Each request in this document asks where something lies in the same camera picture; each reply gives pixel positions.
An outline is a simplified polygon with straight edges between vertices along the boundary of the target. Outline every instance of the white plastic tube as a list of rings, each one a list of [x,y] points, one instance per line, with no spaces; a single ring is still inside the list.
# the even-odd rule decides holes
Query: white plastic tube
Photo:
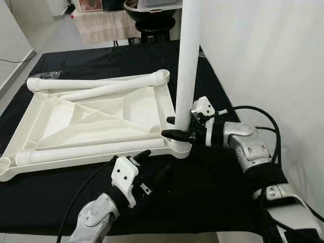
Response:
[[[132,89],[139,89],[145,86],[159,86],[165,84],[166,82],[167,79],[165,77],[165,72],[163,70],[159,70],[144,77],[123,81],[116,84],[105,85],[93,89],[82,90],[72,94],[63,95],[60,98],[69,101],[82,100],[101,95],[119,93]]]
[[[73,90],[73,89],[91,89],[104,85],[111,85],[123,82],[124,80],[70,80],[70,79],[41,79],[30,77],[27,80],[27,87],[30,91],[38,92],[41,90]]]
[[[111,154],[126,151],[136,151],[164,147],[163,138],[130,141],[122,143],[108,143],[71,148],[57,148],[48,150],[22,150],[16,154],[16,166],[38,164],[55,160]]]
[[[191,121],[194,85],[200,44],[201,1],[183,0],[175,129],[187,131]],[[189,144],[173,141],[177,151],[188,150]]]

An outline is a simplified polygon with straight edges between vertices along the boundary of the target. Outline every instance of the white wall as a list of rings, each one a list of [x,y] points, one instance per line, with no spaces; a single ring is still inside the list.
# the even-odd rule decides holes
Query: white wall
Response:
[[[232,104],[273,114],[284,172],[322,216],[323,11],[322,0],[204,0],[201,41]],[[264,120],[247,112],[240,118]]]
[[[50,10],[53,16],[59,16],[63,14],[67,8],[67,0],[46,0],[50,6]]]
[[[23,31],[31,26],[54,21],[46,0],[11,0],[11,4],[13,15]]]
[[[31,46],[4,1],[0,1],[0,31],[1,59],[22,61],[32,51]],[[19,65],[19,63],[0,61],[0,89]]]

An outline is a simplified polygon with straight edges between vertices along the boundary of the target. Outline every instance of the ribbed tube end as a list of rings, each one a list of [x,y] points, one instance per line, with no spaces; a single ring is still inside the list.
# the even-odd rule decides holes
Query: ribbed tube end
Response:
[[[19,151],[16,154],[16,157],[15,157],[16,166],[28,165],[29,164],[29,155],[30,155],[30,153],[31,153],[30,150]]]
[[[30,91],[40,91],[38,87],[38,78],[36,77],[30,77],[27,80],[27,87]]]

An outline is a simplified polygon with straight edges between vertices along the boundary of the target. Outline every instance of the box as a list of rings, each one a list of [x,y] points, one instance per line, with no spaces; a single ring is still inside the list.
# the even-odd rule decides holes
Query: box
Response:
[[[102,0],[73,0],[78,12],[102,11]]]

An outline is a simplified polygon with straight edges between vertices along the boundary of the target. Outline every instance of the white plastic connector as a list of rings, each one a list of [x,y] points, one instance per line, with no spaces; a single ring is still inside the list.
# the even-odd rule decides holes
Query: white plastic connector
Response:
[[[130,208],[136,205],[134,196],[132,195],[133,181],[138,175],[137,167],[126,157],[119,157],[113,168],[111,184],[119,188],[127,198]]]
[[[191,109],[193,115],[198,115],[202,113],[204,116],[210,116],[215,114],[215,109],[209,102],[206,96],[200,97],[198,100],[194,101]]]

